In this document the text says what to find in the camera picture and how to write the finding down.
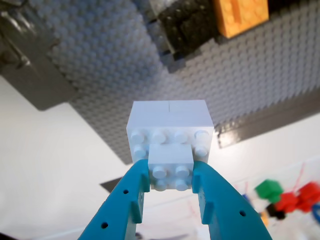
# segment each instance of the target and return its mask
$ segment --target orange lego brick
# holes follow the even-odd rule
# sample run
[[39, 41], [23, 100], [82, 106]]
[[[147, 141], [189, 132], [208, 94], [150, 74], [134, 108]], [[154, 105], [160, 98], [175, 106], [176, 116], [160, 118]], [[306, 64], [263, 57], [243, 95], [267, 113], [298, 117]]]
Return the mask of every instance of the orange lego brick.
[[269, 19], [268, 0], [213, 0], [217, 27], [227, 38]]

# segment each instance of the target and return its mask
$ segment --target black lego brick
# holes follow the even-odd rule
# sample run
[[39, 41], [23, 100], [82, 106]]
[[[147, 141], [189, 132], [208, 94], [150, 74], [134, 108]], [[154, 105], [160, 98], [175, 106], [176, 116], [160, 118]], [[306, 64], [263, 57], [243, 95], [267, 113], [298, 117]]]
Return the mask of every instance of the black lego brick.
[[276, 206], [274, 204], [270, 204], [266, 207], [266, 210], [270, 217], [275, 217], [278, 220], [283, 220], [286, 218], [286, 214], [284, 211], [277, 211]]
[[174, 54], [186, 56], [219, 34], [213, 6], [208, 0], [179, 0], [161, 12], [158, 19]]

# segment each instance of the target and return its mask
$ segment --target green lego brick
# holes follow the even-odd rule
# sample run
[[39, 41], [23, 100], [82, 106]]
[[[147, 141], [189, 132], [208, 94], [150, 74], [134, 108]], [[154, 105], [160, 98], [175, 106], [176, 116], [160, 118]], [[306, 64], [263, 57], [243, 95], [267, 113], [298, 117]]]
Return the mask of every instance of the green lego brick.
[[268, 199], [271, 203], [281, 200], [280, 195], [284, 192], [278, 181], [266, 179], [255, 188], [256, 193], [262, 199]]

